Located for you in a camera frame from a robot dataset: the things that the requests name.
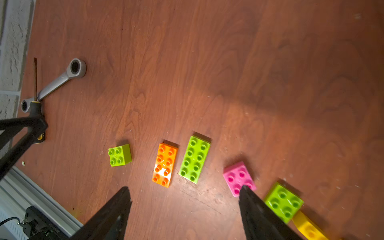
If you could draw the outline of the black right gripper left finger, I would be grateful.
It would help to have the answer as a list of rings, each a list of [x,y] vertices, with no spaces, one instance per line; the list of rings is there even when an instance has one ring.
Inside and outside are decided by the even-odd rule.
[[[122,187],[71,240],[123,240],[127,228],[131,195],[128,187]]]

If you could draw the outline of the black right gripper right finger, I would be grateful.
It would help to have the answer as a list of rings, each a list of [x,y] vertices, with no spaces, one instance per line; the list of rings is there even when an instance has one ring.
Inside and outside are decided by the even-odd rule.
[[[240,190],[239,206],[246,239],[301,239],[247,186],[242,186]]]

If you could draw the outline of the pink 2x2 lego brick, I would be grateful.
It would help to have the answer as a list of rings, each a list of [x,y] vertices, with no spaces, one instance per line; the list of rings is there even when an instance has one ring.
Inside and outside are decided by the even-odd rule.
[[[257,189],[243,161],[224,168],[223,177],[235,198],[240,195],[242,186],[247,186],[252,191]]]

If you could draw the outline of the small green 2x2 lego brick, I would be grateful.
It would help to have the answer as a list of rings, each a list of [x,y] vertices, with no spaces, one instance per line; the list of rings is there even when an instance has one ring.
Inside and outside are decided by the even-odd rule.
[[[132,155],[129,144],[110,148],[108,150],[108,155],[110,157],[110,165],[112,167],[124,166],[132,162]]]

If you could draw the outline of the orange 2x4 lego brick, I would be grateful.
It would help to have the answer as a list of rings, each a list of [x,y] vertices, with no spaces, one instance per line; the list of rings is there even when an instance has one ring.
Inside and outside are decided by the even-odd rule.
[[[160,143],[152,181],[165,188],[169,188],[174,165],[177,158],[178,148],[166,143]]]

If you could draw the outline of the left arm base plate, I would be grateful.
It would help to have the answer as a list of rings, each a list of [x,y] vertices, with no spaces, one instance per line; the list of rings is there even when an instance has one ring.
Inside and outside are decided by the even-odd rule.
[[[63,231],[34,206],[26,209],[25,217],[20,225],[29,240],[69,239]]]

